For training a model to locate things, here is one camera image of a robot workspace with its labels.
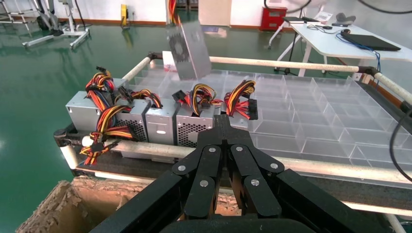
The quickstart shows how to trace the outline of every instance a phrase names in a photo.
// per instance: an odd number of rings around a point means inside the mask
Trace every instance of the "white wall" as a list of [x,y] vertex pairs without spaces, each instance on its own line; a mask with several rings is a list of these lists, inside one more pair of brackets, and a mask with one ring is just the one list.
[[[297,9],[307,0],[267,0],[269,7],[286,7],[289,10]],[[313,0],[311,8],[317,8],[323,0]],[[232,12],[230,15],[230,25],[260,26],[262,20],[263,0],[232,0]],[[299,16],[299,12],[287,14],[287,16]]]
[[[21,9],[32,8],[32,0],[18,0]],[[166,22],[166,0],[77,0],[84,19],[120,20],[120,5],[129,7],[130,20]],[[17,11],[14,1],[7,1],[10,11]],[[65,8],[54,0],[55,14],[67,18]],[[75,9],[74,18],[80,18]]]

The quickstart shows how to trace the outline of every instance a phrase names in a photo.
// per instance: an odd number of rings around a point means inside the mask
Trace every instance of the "green epoxy floor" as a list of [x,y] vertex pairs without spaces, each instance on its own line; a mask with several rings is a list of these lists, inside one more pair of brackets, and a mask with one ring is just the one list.
[[[90,30],[91,38],[76,50],[69,49],[73,41],[69,38],[27,50],[21,43],[30,37],[17,35],[26,33],[24,29],[0,27],[0,233],[13,232],[58,181],[72,179],[52,134],[69,124],[65,104],[84,89],[95,66],[121,78],[149,51],[169,50],[164,27],[132,27],[127,32],[131,44],[119,26],[93,25]],[[210,56],[276,60],[293,39],[292,33],[284,33],[267,50],[272,33],[229,28],[226,32],[226,38],[206,35]],[[297,43],[293,61],[302,61],[300,46]],[[310,60],[323,62],[315,51]],[[338,64],[335,59],[329,62]],[[273,73],[270,67],[214,64],[213,68]],[[324,77],[310,70],[306,76]]]

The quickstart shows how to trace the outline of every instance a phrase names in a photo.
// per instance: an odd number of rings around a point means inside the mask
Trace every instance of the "yellow object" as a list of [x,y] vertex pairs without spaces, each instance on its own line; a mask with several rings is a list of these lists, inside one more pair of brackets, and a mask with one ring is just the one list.
[[125,4],[121,5],[120,9],[120,15],[121,15],[121,26],[124,27],[127,25],[127,19],[128,19],[128,14],[127,14],[127,6]]

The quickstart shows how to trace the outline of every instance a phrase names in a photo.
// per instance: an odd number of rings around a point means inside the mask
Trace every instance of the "power supply unit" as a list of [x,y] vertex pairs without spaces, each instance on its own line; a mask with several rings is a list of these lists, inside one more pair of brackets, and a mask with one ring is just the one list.
[[[96,130],[96,124],[100,116],[100,110],[96,107],[93,101],[86,98],[86,91],[79,91],[66,104],[67,111],[71,121],[79,132],[93,132]],[[120,100],[117,104],[128,104]],[[144,114],[150,107],[149,100],[133,100],[133,108],[130,113],[118,113],[116,126],[131,124],[135,133],[138,135],[139,141],[147,142],[147,133],[144,122]]]
[[150,143],[176,145],[176,114],[180,104],[163,99],[163,107],[150,108],[146,112],[147,136]]
[[177,145],[184,147],[197,146],[197,134],[213,128],[213,116],[220,115],[220,108],[213,105],[200,108],[200,116],[193,116],[187,105],[182,105],[176,115]]
[[[220,112],[226,112],[226,104],[222,103],[221,106],[216,107],[219,109]],[[249,124],[248,124],[248,119],[246,119],[244,116],[242,116],[240,113],[235,112],[233,116],[229,117],[229,122],[230,126],[236,129],[240,130],[246,130],[248,131],[249,129]]]
[[180,79],[199,79],[212,70],[199,21],[167,28],[167,40]]

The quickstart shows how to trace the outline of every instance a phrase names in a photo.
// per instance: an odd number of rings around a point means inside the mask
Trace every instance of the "laptop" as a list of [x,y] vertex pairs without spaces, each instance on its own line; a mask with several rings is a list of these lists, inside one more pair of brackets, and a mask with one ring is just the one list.
[[354,44],[363,45],[369,47],[373,50],[383,50],[383,51],[398,51],[400,50],[399,47],[396,47],[393,44],[390,44],[386,41],[383,41],[373,35],[357,35],[357,34],[349,34],[349,33],[342,33],[342,37]]

